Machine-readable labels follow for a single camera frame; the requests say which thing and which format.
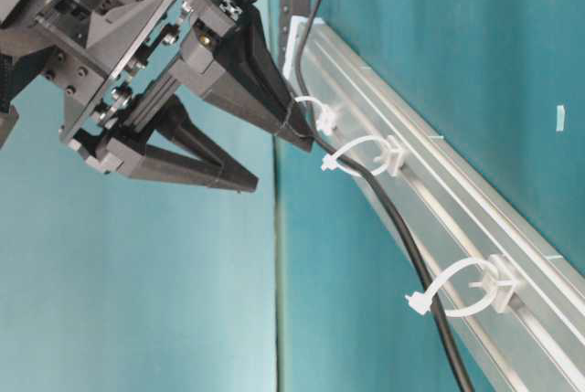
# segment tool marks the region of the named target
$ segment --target cable clip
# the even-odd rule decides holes
[[[321,113],[317,118],[317,130],[323,132],[326,136],[331,136],[336,127],[337,116],[331,107],[319,101],[315,97],[298,97],[296,102],[312,102],[319,106]]]
[[[323,158],[323,165],[321,169],[323,171],[327,170],[336,170],[339,168],[340,170],[348,173],[349,175],[353,175],[355,177],[361,177],[359,173],[356,171],[347,168],[341,165],[337,160],[344,155],[349,150],[355,148],[356,146],[360,145],[361,143],[368,143],[368,142],[376,142],[379,143],[384,152],[374,159],[374,162],[383,163],[379,168],[373,170],[371,173],[372,175],[381,175],[385,171],[388,171],[392,177],[396,177],[399,175],[400,168],[404,165],[404,159],[406,158],[406,150],[402,147],[399,141],[396,139],[395,136],[390,135],[387,139],[384,139],[380,136],[364,136],[361,138],[357,138],[351,143],[344,145],[334,154],[328,154],[326,157]]]
[[[467,258],[455,262],[435,279],[426,292],[415,291],[412,296],[406,296],[410,308],[420,315],[428,313],[431,310],[432,298],[439,292],[441,287],[455,273],[471,266],[480,266],[484,270],[484,276],[481,281],[471,283],[469,286],[484,289],[486,295],[482,300],[470,307],[447,310],[445,314],[449,317],[469,317],[482,312],[489,306],[493,306],[497,313],[505,313],[506,307],[516,291],[518,280],[508,268],[504,257],[500,255],[492,255],[489,260]]]

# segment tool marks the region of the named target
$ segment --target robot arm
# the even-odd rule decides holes
[[[311,131],[268,51],[257,0],[2,0],[0,146],[12,99],[43,75],[64,90],[59,139],[102,173],[253,191],[258,179],[206,137],[176,97],[184,85],[224,111],[310,150]],[[180,6],[180,15],[168,22]],[[158,47],[175,56],[144,92],[133,79]],[[100,131],[84,128],[94,121]],[[149,144],[158,132],[189,156]]]

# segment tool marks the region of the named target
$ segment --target cable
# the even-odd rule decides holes
[[[313,10],[307,21],[307,28],[304,31],[303,37],[301,39],[294,60],[294,70],[297,82],[299,84],[299,87],[301,88],[301,93],[304,96],[309,96],[310,94],[303,77],[302,57],[304,49],[307,45],[309,35],[311,34],[311,30],[313,28],[314,20],[317,16],[317,12],[321,7],[322,2],[323,0],[315,1]],[[315,142],[329,154],[334,154],[336,152],[336,149],[323,138],[321,138],[318,131],[315,129],[314,113],[311,103],[308,103],[307,109],[311,117],[310,123],[314,133]],[[404,218],[394,205],[394,202],[392,202],[389,195],[386,193],[386,191],[379,183],[379,181],[362,164],[356,162],[347,155],[339,157],[338,161],[360,173],[361,176],[366,180],[367,184],[372,188],[372,191],[374,191],[374,193],[376,194],[376,197],[378,198],[380,204],[384,207],[384,210],[394,223],[394,226],[396,227],[396,230],[399,233],[400,239],[404,243],[404,246],[409,254],[410,260],[412,261],[412,264],[414,265],[414,268],[419,276],[420,282],[423,288],[427,290],[429,286],[432,284],[431,274],[427,269],[427,266],[424,262],[424,258],[420,253],[419,247],[417,246],[416,242],[414,241],[414,238],[412,237],[412,234],[410,233],[409,227],[407,226],[406,222],[404,221]],[[459,388],[463,392],[473,392],[474,391],[473,384],[471,382],[469,374],[467,373],[467,370],[465,369],[465,365],[463,363],[463,360],[461,359],[461,355],[459,354],[457,344],[455,343],[455,340],[451,332],[451,328],[447,321],[447,316],[445,315],[445,311],[441,305],[441,300],[439,299],[438,296],[436,296],[433,300],[431,311],[434,317],[435,324],[437,326],[437,330],[439,331],[439,335],[441,337],[445,354],[447,355],[447,359],[449,360],[449,364],[451,365],[453,375],[455,376],[455,380],[457,381]]]

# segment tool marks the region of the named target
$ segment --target screw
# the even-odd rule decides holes
[[[177,34],[168,33],[163,39],[163,45],[170,47],[171,45],[174,45],[178,39],[179,36]]]
[[[201,42],[201,45],[208,47],[209,45],[211,45],[211,39],[208,36],[200,36],[199,37],[199,42]]]

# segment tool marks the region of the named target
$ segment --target aluminum rail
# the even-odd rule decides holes
[[[285,75],[293,85],[291,61],[303,28],[303,23],[292,28],[287,52]],[[394,135],[408,152],[397,177],[379,179],[434,275],[457,260],[495,254],[517,276],[520,284],[505,313],[490,308],[451,320],[494,388],[585,391],[585,280],[324,23],[314,26],[303,73],[312,95],[336,113],[337,145],[370,134]],[[350,154],[372,164],[379,146],[362,144]],[[363,179],[356,181],[398,238]],[[471,270],[469,277],[467,282],[481,279],[480,271]],[[483,295],[461,280],[441,291],[446,308],[460,309]]]

